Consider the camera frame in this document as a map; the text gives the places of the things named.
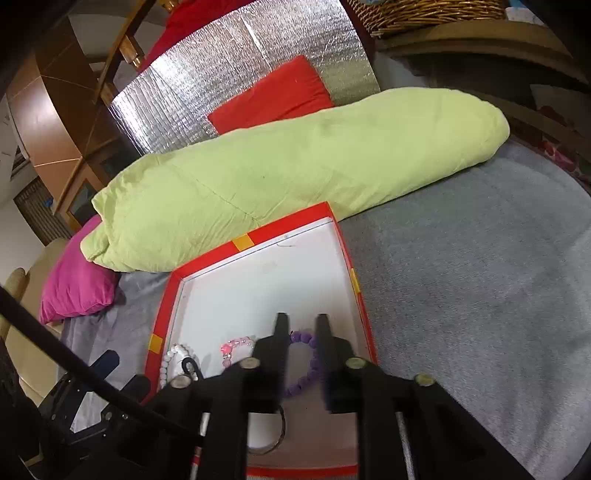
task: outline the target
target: wooden railing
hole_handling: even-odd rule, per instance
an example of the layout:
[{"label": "wooden railing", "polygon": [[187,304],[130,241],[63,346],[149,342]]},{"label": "wooden railing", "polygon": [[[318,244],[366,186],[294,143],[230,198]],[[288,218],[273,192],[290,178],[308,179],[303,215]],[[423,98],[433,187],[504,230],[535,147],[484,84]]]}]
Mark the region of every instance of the wooden railing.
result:
[{"label": "wooden railing", "polygon": [[144,52],[134,35],[156,2],[168,12],[172,12],[179,3],[178,0],[138,0],[113,43],[105,66],[100,73],[99,83],[95,91],[95,103],[100,99],[108,106],[119,93],[113,79],[122,60],[139,70],[144,61]]}]

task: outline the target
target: red cushion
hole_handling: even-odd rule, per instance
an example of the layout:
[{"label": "red cushion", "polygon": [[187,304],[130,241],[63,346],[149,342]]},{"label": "red cushion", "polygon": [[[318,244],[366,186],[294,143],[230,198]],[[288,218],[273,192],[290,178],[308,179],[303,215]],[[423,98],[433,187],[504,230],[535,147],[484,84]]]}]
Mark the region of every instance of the red cushion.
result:
[{"label": "red cushion", "polygon": [[217,107],[207,118],[220,135],[334,106],[324,83],[300,55]]},{"label": "red cushion", "polygon": [[[254,0],[184,0],[184,2],[175,8],[170,14],[170,17],[166,22],[166,30],[164,30],[162,36],[146,55],[141,64],[140,71],[143,72],[154,60],[170,47],[176,45],[191,33],[199,30],[199,28],[202,28],[214,20],[233,12],[240,7],[244,7],[253,1]],[[355,12],[346,0],[340,0],[340,2],[345,8],[345,11],[361,39],[361,43],[363,44],[365,53],[369,57],[369,61],[372,62],[375,54],[374,39],[369,36],[367,30],[364,29],[359,18],[355,15]]]}]

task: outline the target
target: screw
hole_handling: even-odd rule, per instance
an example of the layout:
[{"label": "screw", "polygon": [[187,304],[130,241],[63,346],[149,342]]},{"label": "screw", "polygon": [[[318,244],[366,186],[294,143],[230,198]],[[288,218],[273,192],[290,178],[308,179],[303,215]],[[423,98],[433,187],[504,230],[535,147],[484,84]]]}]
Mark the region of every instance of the screw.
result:
[{"label": "screw", "polygon": [[430,387],[435,383],[435,379],[429,374],[418,374],[414,377],[414,381],[421,387]]},{"label": "screw", "polygon": [[240,361],[240,366],[245,370],[253,370],[257,368],[261,364],[261,361],[258,358],[254,358],[253,356],[249,356],[244,360]]},{"label": "screw", "polygon": [[191,384],[191,379],[186,375],[178,375],[170,381],[173,388],[187,388]]},{"label": "screw", "polygon": [[365,367],[365,364],[367,362],[358,356],[352,356],[351,358],[348,358],[347,361],[345,362],[345,365],[347,365],[347,367],[349,367],[352,370],[359,370],[360,368]]}]

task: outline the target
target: pink pillow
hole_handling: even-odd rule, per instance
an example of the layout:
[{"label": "pink pillow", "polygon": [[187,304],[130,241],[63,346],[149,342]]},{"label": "pink pillow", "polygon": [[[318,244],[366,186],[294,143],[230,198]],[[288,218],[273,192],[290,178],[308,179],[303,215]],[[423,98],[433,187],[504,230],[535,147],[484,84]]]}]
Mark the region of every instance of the pink pillow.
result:
[{"label": "pink pillow", "polygon": [[117,274],[87,261],[80,242],[100,223],[95,215],[66,245],[64,253],[47,277],[41,293],[39,321],[96,313],[113,303]]}]

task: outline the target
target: gray blanket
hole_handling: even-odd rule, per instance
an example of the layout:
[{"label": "gray blanket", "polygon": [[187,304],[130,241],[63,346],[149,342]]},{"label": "gray blanket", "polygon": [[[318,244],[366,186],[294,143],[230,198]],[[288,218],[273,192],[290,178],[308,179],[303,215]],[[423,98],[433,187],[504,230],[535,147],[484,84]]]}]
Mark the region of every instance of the gray blanket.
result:
[{"label": "gray blanket", "polygon": [[[567,475],[591,441],[591,199],[512,142],[495,158],[341,222],[379,363],[428,372],[537,479]],[[118,304],[69,322],[86,360],[144,366],[163,274],[124,274]],[[98,418],[85,401],[79,425]]]}]

